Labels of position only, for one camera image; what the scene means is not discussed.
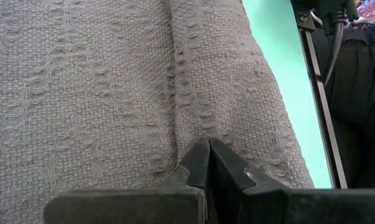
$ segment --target black cable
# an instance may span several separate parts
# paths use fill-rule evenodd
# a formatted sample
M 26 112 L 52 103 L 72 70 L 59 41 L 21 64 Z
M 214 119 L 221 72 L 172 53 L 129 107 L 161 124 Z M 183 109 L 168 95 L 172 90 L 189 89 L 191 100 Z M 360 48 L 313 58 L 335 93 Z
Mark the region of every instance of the black cable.
M 342 45 L 343 25 L 344 22 L 346 22 L 346 20 L 343 20 L 343 18 L 345 18 L 345 12 L 338 11 L 336 13 L 336 17 L 337 19 L 333 26 L 333 42 L 331 46 L 330 56 L 326 64 L 324 86 L 327 86 L 328 82 L 330 81 L 331 74 L 335 67 L 335 63 Z

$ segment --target black clamp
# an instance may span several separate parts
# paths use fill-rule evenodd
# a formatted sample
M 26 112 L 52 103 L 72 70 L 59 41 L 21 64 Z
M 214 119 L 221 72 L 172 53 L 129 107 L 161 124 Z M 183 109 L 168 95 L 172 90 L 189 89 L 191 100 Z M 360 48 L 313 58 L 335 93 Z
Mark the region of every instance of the black clamp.
M 290 189 L 217 139 L 197 142 L 155 189 L 67 192 L 46 206 L 44 221 L 202 224 L 209 192 L 219 223 L 375 223 L 375 189 Z

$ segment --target mint green wall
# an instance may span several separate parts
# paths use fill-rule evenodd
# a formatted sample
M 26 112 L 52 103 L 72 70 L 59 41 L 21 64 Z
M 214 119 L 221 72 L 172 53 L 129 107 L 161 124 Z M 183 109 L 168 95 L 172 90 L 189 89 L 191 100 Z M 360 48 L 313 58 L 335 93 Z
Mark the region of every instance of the mint green wall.
M 290 0 L 244 0 L 252 35 L 280 86 L 316 188 L 331 188 L 312 89 Z

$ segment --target black metal pole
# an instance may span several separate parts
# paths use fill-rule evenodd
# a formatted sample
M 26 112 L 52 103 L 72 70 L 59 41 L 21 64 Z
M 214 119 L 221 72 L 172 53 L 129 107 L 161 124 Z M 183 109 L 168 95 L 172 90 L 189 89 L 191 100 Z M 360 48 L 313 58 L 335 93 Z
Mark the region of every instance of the black metal pole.
M 332 187 L 336 189 L 347 189 L 348 185 L 343 171 L 338 143 L 336 141 L 331 114 L 328 109 L 328 102 L 312 40 L 312 32 L 315 30 L 313 17 L 310 13 L 310 9 L 302 7 L 297 3 L 293 3 L 293 7 L 307 72 L 312 86 L 331 184 Z

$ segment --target wire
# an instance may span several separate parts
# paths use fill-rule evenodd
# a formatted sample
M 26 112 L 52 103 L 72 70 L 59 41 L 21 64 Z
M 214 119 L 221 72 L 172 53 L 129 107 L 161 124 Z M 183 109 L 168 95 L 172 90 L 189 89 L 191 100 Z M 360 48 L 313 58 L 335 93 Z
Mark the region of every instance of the wire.
M 318 22 L 318 23 L 323 27 L 323 21 L 322 21 L 320 18 L 318 18 L 318 17 L 314 14 L 313 11 L 310 11 L 310 14 L 312 15 L 313 19 L 314 19 L 316 22 Z
M 330 81 L 332 71 L 334 69 L 336 60 L 338 58 L 339 50 L 341 49 L 342 44 L 342 35 L 343 35 L 343 23 L 339 22 L 336 23 L 333 29 L 333 42 L 331 46 L 331 53 L 328 58 L 327 64 L 326 64 L 326 75 L 325 75 L 325 81 L 324 86 L 327 86 L 328 82 Z

